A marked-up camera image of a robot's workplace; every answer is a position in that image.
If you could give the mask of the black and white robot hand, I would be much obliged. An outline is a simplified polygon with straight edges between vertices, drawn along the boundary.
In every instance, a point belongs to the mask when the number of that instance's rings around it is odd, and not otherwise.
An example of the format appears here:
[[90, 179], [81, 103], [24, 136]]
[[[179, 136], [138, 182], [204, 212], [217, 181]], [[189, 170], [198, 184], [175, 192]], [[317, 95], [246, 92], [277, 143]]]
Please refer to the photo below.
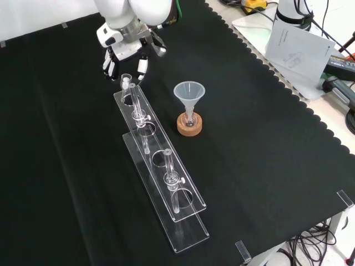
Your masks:
[[139, 84], [145, 78], [148, 69], [148, 56], [143, 52], [144, 47], [150, 45], [160, 57], [167, 50], [163, 40], [140, 21], [132, 21], [120, 29], [111, 29], [108, 23], [104, 23], [97, 30], [97, 37], [99, 43], [106, 49], [103, 71], [111, 80], [117, 79], [121, 62], [138, 55], [140, 58], [135, 80]]

